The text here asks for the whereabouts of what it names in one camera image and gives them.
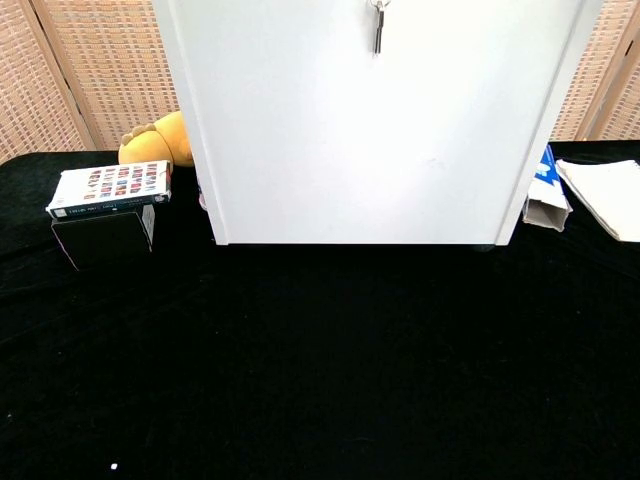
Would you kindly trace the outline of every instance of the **woven screen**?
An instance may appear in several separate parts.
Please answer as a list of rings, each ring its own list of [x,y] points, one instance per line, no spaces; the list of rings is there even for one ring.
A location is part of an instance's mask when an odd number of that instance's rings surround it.
[[[41,0],[98,146],[177,110],[150,0]]]
[[[581,140],[578,128],[620,43],[638,0],[605,0],[556,122],[553,140]]]
[[[640,139],[640,64],[629,77],[602,131],[602,140]]]
[[[0,22],[0,163],[29,152],[84,150],[20,4],[0,0]]]

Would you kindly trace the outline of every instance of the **white cardboard box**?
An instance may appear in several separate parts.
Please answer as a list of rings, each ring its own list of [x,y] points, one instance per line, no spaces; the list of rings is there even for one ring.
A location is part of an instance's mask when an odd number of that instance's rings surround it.
[[[522,209],[522,221],[559,232],[573,211],[562,191],[551,146],[547,145]]]

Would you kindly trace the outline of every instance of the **paper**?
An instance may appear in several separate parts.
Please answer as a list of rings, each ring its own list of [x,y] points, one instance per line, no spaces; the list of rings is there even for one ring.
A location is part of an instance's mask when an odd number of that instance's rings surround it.
[[[142,208],[142,225],[147,232],[147,237],[149,237],[149,250],[151,250],[151,245],[153,244],[153,227],[156,222],[156,212],[153,209],[153,205],[145,205]]]
[[[577,165],[558,160],[558,172],[616,240],[640,242],[640,165],[635,160]]]

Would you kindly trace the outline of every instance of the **book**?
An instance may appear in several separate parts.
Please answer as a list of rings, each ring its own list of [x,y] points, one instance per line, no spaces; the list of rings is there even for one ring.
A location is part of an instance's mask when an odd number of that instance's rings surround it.
[[[51,220],[51,230],[76,270],[122,265],[152,251],[153,205]],[[124,241],[114,242],[114,238]]]
[[[61,219],[117,211],[171,199],[169,162],[64,170],[46,211]]]
[[[577,165],[558,160],[560,177],[616,240],[640,242],[640,165],[636,160]]]

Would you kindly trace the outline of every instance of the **yellow plush toy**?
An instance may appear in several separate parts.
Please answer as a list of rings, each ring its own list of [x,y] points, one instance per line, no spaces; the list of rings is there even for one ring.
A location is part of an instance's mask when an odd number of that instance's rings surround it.
[[[122,137],[119,163],[169,160],[171,168],[193,167],[193,155],[182,112],[173,112],[155,123],[134,128]]]

